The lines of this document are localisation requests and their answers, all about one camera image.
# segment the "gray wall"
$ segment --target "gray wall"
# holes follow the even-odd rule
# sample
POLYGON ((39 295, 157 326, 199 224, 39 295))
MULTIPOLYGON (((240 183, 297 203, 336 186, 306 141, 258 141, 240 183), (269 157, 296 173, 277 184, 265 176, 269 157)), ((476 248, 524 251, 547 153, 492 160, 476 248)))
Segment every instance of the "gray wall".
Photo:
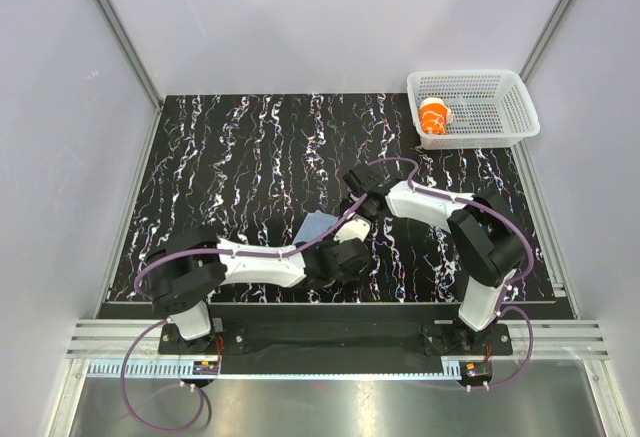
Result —
POLYGON ((0 435, 42 435, 151 107, 92 0, 0 0, 0 435))
POLYGON ((113 0, 160 92, 405 92, 519 70, 557 0, 113 0))
POLYGON ((585 317, 640 429, 640 0, 576 0, 529 88, 528 143, 585 317))

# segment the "black marble tabletop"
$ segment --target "black marble tabletop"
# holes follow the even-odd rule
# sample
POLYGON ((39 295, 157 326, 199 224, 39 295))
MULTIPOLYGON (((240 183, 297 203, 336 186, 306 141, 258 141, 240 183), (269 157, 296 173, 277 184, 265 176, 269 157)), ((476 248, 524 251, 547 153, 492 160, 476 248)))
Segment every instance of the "black marble tabletop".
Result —
MULTIPOLYGON (((173 232, 216 224, 255 245, 292 242, 309 212, 338 215, 342 175, 356 161, 417 160, 416 181, 454 192, 496 188, 531 237, 534 272, 509 296, 553 292, 509 149, 424 151, 406 94, 167 97, 108 301, 139 301, 141 261, 173 232)), ((406 164, 382 170, 406 176, 406 164)), ((222 286, 212 302, 454 301, 465 278, 449 235, 406 219, 374 227, 375 269, 358 285, 321 291, 222 286)))

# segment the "laundry basket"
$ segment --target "laundry basket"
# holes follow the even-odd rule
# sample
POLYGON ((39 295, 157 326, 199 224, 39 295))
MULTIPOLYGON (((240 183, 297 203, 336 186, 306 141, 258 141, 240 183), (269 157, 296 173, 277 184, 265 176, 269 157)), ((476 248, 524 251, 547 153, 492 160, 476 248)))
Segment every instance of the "laundry basket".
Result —
POLYGON ((529 92, 510 70, 414 72, 407 92, 425 149, 511 147, 540 132, 529 92), (425 134, 420 127, 420 103, 427 97, 438 97, 451 109, 445 135, 425 134))

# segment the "shiny floor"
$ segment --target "shiny floor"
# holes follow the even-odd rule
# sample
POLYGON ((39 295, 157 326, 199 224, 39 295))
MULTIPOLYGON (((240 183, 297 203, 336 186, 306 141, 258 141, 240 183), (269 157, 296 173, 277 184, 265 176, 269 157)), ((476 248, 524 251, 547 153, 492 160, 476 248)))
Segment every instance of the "shiny floor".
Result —
MULTIPOLYGON (((515 370, 496 364, 494 381, 515 370)), ((175 388, 149 401, 167 380, 129 380, 142 417, 178 427, 197 410, 195 395, 175 388)), ((457 384, 433 382, 449 389, 457 384)), ((522 378, 490 392, 434 390, 419 382, 219 380, 206 388, 211 412, 193 436, 601 436, 579 363, 534 362, 522 378)), ((116 379, 88 379, 71 435, 152 436, 130 417, 116 379)))

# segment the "orange object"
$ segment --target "orange object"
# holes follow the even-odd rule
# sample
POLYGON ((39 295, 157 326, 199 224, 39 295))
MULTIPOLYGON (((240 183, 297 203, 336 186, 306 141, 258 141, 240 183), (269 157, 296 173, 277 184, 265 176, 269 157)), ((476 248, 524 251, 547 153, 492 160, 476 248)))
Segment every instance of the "orange object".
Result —
POLYGON ((425 134, 446 134, 450 115, 451 109, 442 99, 424 99, 420 104, 420 127, 425 134))

